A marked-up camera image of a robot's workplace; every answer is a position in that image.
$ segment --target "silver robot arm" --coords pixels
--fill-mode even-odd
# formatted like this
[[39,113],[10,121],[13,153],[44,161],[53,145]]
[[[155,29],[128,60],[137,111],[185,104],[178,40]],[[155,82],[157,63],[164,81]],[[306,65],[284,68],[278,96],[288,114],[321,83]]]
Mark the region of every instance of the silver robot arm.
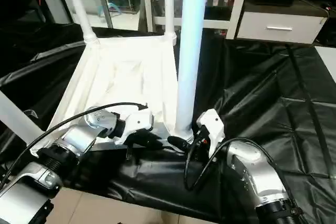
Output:
[[[211,157],[225,141],[224,123],[217,112],[210,109],[197,119],[197,124],[207,129]],[[240,181],[235,179],[234,184],[242,184],[240,190],[244,188],[245,193],[249,195],[249,199],[244,200],[252,200],[260,223],[300,223],[298,217],[303,214],[302,210],[292,204],[278,173],[261,149],[247,142],[233,141],[227,148],[227,165],[238,175]]]
[[123,144],[130,134],[152,126],[149,109],[133,112],[125,121],[106,110],[83,116],[49,148],[40,149],[38,161],[29,163],[0,191],[0,224],[45,223],[53,209],[50,199],[98,136],[116,137],[117,144]]

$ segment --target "black plastic sheet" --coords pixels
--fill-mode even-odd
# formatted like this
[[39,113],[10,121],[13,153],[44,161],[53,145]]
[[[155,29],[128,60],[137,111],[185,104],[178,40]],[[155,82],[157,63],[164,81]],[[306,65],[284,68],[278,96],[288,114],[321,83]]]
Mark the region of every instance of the black plastic sheet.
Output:
[[[12,68],[21,72],[19,77],[19,72],[12,73],[13,81],[7,79],[0,88],[22,110],[34,109],[45,128],[83,48],[32,63],[27,59],[79,41],[81,31],[77,25],[37,30],[31,25],[11,31],[13,36],[7,39],[13,46],[7,50],[19,59]],[[97,29],[96,33],[104,37],[140,35],[112,29]],[[0,28],[0,36],[4,34],[7,30]],[[25,47],[14,46],[17,37]],[[27,97],[28,90],[32,97]],[[309,223],[336,222],[336,84],[314,48],[223,40],[205,31],[194,117],[209,108],[219,112],[228,138],[252,138],[270,153],[285,172]],[[240,203],[243,193],[234,191],[232,181],[237,181],[233,174],[228,176],[225,162],[213,164],[193,192],[183,187],[184,162],[183,155],[170,150],[137,149],[129,161],[125,150],[91,152],[67,186],[214,222],[256,221]],[[191,180],[201,167],[198,162],[191,164]]]

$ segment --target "white tube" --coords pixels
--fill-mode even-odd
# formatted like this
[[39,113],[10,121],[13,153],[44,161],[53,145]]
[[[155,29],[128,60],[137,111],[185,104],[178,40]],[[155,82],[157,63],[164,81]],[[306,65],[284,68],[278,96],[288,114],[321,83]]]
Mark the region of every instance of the white tube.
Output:
[[194,112],[205,1],[183,0],[175,134],[187,141],[192,141],[193,138],[191,122]]
[[164,10],[166,16],[165,36],[173,40],[173,46],[176,45],[176,33],[174,29],[174,0],[164,0]]
[[83,38],[85,43],[97,43],[98,39],[95,33],[92,31],[88,16],[84,9],[82,0],[72,0],[73,6],[75,7],[77,17],[79,19],[80,26],[83,31]]
[[27,144],[44,133],[1,91],[0,104],[0,121]]

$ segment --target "tile floor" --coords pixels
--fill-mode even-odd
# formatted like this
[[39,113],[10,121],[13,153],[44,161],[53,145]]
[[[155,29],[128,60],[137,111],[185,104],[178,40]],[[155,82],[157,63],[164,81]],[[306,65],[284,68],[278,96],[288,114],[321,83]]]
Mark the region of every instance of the tile floor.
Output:
[[47,224],[212,224],[67,188],[52,202]]

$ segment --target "floor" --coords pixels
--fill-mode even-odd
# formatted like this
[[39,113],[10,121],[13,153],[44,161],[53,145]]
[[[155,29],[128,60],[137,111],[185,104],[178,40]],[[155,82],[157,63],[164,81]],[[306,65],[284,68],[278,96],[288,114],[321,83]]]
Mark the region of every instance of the floor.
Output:
[[[113,27],[115,29],[125,29],[125,30],[138,30],[139,26],[139,16],[140,12],[136,14],[129,13],[110,13]],[[107,23],[104,16],[99,17],[98,15],[87,15],[90,21],[90,25],[93,27],[107,27]],[[72,14],[75,23],[79,23],[77,20],[77,15]]]
[[212,224],[67,188],[52,203],[47,224]]

